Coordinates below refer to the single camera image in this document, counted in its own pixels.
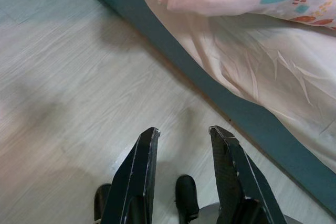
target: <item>teal bed frame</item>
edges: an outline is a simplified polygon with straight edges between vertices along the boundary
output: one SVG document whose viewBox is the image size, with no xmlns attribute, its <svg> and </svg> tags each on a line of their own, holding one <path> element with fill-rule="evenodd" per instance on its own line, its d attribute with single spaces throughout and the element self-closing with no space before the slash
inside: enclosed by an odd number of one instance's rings
<svg viewBox="0 0 336 224">
<path fill-rule="evenodd" d="M 336 218 L 336 174 L 299 143 L 265 108 L 214 81 L 184 50 L 144 0 L 103 0 L 193 81 L 286 174 Z"/>
</svg>

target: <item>bed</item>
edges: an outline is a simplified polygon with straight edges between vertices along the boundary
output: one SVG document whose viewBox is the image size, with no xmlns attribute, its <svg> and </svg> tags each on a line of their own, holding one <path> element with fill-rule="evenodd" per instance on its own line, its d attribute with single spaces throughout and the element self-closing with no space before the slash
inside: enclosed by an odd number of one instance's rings
<svg viewBox="0 0 336 224">
<path fill-rule="evenodd" d="M 254 14 L 173 14 L 157 0 L 104 1 L 336 215 L 334 31 Z"/>
</svg>

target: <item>bed frame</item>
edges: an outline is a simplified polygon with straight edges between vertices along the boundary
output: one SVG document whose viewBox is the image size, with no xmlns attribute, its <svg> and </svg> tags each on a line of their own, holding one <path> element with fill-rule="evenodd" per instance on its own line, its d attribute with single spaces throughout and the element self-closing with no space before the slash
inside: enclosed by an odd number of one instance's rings
<svg viewBox="0 0 336 224">
<path fill-rule="evenodd" d="M 336 174 L 299 143 L 273 114 L 214 81 L 164 28 L 144 0 L 103 1 L 146 36 L 271 160 L 336 218 Z"/>
</svg>

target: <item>wooden floor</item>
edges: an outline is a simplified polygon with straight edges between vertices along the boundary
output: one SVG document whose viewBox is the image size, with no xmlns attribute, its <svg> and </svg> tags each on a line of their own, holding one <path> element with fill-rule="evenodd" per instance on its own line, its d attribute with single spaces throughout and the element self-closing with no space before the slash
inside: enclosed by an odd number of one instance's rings
<svg viewBox="0 0 336 224">
<path fill-rule="evenodd" d="M 138 135 L 161 130 L 153 223 L 177 223 L 174 183 L 217 200 L 208 126 L 232 131 L 283 212 L 336 223 L 134 28 L 97 0 L 0 0 L 0 223 L 92 223 Z"/>
</svg>

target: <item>bed sheet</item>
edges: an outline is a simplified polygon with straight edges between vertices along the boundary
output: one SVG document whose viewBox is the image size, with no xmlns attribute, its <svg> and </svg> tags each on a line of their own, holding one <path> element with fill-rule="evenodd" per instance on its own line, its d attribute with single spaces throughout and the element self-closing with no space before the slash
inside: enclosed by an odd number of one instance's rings
<svg viewBox="0 0 336 224">
<path fill-rule="evenodd" d="M 208 74 L 271 111 L 336 172 L 335 31 L 256 14 L 176 14 L 145 1 Z"/>
</svg>

